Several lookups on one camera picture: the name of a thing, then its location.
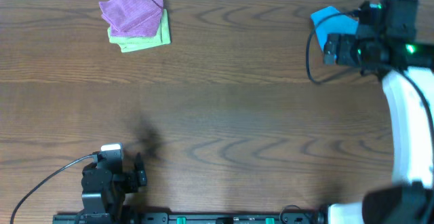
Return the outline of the blue microfiber cloth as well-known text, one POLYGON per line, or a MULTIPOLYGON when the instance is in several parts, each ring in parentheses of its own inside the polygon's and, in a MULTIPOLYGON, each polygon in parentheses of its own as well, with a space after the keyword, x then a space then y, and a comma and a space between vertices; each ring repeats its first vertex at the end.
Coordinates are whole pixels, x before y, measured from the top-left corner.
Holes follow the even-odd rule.
POLYGON ((348 16, 335 16, 322 24, 319 24, 325 17, 333 14, 339 14, 340 11, 335 7, 329 6, 311 14, 311 20, 316 27, 316 36, 321 50, 324 49, 328 35, 331 33, 355 34, 358 22, 348 16))

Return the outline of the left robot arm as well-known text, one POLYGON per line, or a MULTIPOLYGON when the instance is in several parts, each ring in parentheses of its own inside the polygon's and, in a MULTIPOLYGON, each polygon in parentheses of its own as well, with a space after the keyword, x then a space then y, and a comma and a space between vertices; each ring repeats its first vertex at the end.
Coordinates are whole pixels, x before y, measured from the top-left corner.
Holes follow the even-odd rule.
POLYGON ((83 213, 91 221, 115 223, 121 219, 125 195, 136 193, 147 184, 144 162, 137 153, 134 169, 125 172, 119 149, 99 151, 92 157, 94 161, 82 171, 83 213))

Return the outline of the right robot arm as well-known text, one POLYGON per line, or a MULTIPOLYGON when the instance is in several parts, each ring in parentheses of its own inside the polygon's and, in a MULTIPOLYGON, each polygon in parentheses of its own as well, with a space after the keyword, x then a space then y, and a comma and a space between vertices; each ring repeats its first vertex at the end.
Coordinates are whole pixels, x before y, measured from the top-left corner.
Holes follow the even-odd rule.
POLYGON ((353 34, 331 33, 326 64, 379 78, 393 132, 393 184, 352 204, 332 204, 325 223, 433 222, 433 46, 416 41, 418 0, 363 2, 353 34))

